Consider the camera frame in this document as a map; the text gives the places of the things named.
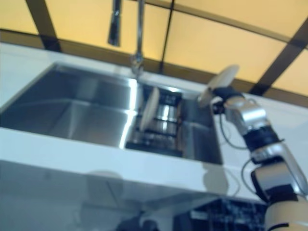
faucet handle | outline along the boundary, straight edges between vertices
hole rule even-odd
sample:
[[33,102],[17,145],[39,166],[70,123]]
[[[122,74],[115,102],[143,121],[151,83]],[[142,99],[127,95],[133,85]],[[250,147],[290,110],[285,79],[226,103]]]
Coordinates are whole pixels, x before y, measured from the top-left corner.
[[143,55],[135,53],[130,56],[131,70],[138,77],[143,73]]

black cable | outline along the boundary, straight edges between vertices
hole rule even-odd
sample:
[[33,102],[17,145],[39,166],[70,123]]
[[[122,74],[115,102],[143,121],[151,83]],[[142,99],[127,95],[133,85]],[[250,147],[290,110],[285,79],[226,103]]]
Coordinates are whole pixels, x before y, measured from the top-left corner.
[[243,165],[242,169],[241,169],[241,178],[242,178],[242,181],[244,183],[244,185],[246,186],[246,188],[253,194],[257,194],[252,188],[249,187],[249,185],[247,184],[246,180],[245,180],[245,177],[244,177],[244,170],[245,168],[247,167],[247,165],[249,164],[249,162],[251,161],[251,159],[247,160],[245,162],[245,164]]
[[226,142],[228,143],[228,145],[230,145],[232,148],[236,148],[239,150],[247,150],[247,147],[239,147],[230,142],[222,126],[222,113],[219,114],[219,125],[220,125],[221,134],[223,138],[226,140]]

yellow ceiling panel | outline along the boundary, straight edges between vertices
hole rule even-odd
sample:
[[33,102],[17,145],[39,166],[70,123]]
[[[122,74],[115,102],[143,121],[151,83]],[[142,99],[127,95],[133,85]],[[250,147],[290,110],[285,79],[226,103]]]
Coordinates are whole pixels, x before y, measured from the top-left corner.
[[[111,0],[46,0],[53,25],[60,39],[107,49],[134,53],[137,46],[136,1],[124,0],[121,16],[121,47],[107,43],[111,20]],[[160,60],[167,30],[169,10],[146,5],[143,53]]]
[[212,73],[239,64],[237,78],[257,82],[284,46],[232,26],[174,12],[165,61]]
[[176,0],[176,5],[292,37],[308,16],[308,0]]
[[38,34],[25,0],[0,1],[0,28]]
[[308,51],[303,50],[273,87],[308,96]]

dish rack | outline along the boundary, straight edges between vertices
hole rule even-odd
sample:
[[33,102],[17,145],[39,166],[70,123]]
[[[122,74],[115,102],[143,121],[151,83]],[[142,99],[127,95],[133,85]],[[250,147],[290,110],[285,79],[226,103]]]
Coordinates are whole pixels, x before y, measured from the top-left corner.
[[126,148],[171,156],[182,156],[180,144],[180,102],[181,93],[159,89],[159,105],[148,128],[139,130],[143,111],[153,90],[143,87],[143,104],[138,111]]

stainless steel sink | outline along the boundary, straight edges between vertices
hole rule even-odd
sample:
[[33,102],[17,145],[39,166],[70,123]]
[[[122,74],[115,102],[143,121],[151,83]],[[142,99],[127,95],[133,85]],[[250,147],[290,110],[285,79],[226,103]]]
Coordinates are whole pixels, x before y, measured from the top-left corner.
[[[200,109],[193,92],[178,91],[181,156],[221,164],[210,108]],[[142,105],[143,85],[135,79],[54,64],[2,108],[0,126],[125,148]]]

